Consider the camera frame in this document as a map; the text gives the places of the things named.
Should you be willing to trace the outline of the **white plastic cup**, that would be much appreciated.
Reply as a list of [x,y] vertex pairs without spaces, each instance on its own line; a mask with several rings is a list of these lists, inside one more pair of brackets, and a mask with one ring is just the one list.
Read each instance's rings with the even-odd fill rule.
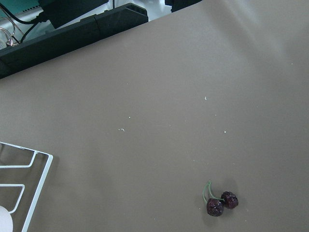
[[11,214],[3,206],[0,207],[0,232],[13,232]]

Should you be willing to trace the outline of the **dark red cherry pair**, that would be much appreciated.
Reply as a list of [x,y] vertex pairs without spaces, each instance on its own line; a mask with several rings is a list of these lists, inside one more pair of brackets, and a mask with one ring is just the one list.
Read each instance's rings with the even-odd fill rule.
[[214,196],[211,181],[208,181],[202,190],[202,200],[207,214],[212,217],[221,216],[225,208],[234,209],[239,205],[236,194],[231,191],[224,191],[221,197]]

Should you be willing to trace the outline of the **black keyboard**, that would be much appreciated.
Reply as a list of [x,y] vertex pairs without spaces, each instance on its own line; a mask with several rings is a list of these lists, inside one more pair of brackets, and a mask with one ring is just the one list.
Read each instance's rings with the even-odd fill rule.
[[2,49],[0,76],[5,78],[147,22],[147,10],[133,3],[86,17],[17,46]]

